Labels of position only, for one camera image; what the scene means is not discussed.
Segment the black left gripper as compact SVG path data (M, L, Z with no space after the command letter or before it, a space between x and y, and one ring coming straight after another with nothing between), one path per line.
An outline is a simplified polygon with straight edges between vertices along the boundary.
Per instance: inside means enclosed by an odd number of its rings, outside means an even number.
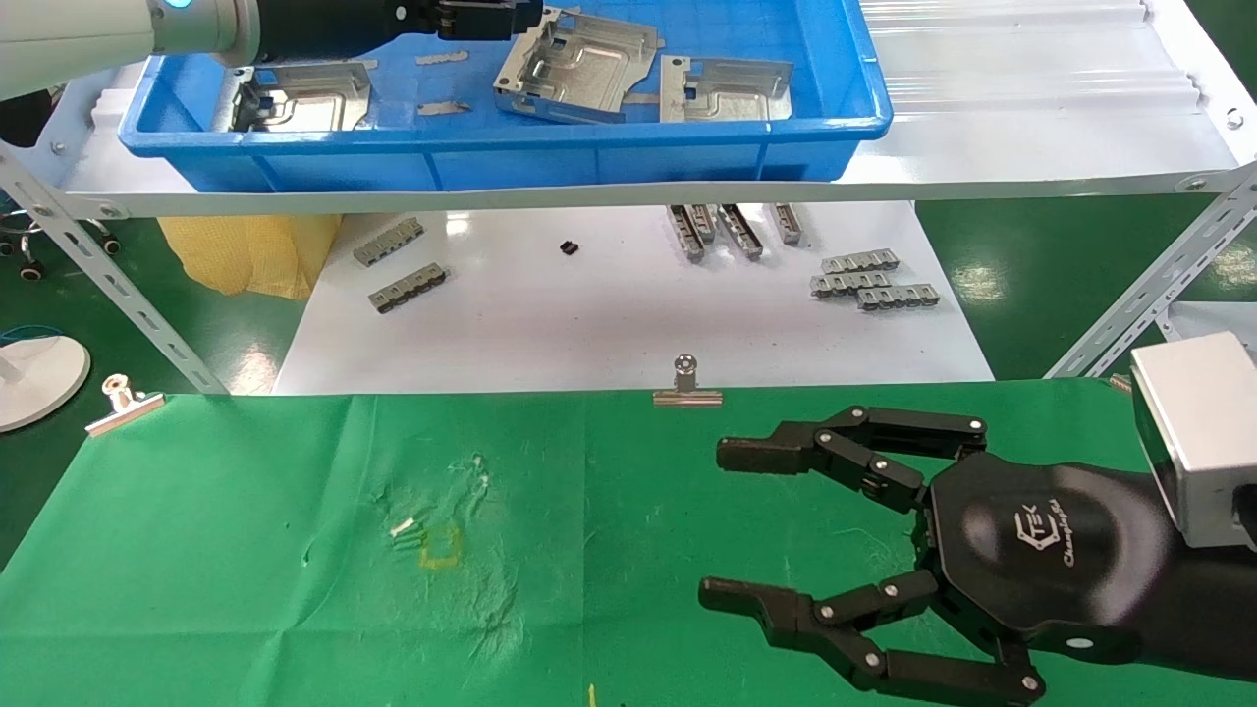
M504 42L539 26L543 1L256 1L254 63L341 60L403 34Z

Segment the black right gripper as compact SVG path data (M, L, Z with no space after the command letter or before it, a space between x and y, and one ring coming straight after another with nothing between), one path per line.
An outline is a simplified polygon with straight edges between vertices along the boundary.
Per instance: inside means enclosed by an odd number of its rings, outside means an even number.
M885 509L923 509L929 570L817 599L794 589L701 577L701 608L754 618L767 643L817 655L856 689L947 706L1032 706L1047 684L1028 648L1101 664L1149 660L1151 603L1177 548L1149 473L985 452L978 416L845 408L781 421L768 437L724 437L716 465L830 478ZM928 482L892 454L962 460ZM869 637L933 609L989 662L881 649Z

